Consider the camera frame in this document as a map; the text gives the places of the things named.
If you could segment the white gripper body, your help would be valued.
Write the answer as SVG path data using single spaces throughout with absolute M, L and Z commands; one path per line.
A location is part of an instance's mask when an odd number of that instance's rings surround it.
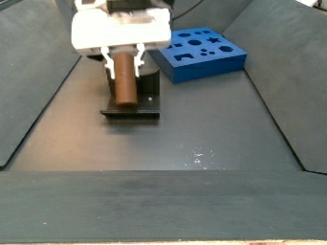
M 148 8 L 140 11 L 108 13 L 99 4 L 75 0 L 72 44 L 85 55 L 97 55 L 100 48 L 144 44 L 148 49 L 165 47 L 171 40 L 169 10 Z

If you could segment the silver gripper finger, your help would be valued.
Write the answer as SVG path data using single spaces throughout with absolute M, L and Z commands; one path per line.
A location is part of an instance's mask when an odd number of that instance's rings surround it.
M 143 43 L 136 44 L 136 56 L 133 57 L 133 73 L 139 78 L 139 67 L 144 64 L 143 55 L 145 52 L 145 46 Z
M 103 54 L 104 59 L 105 59 L 104 67 L 109 71 L 111 79 L 115 79 L 115 64 L 113 64 L 113 59 L 111 57 L 111 52 L 109 52 L 109 48 L 108 47 L 101 47 L 101 54 Z

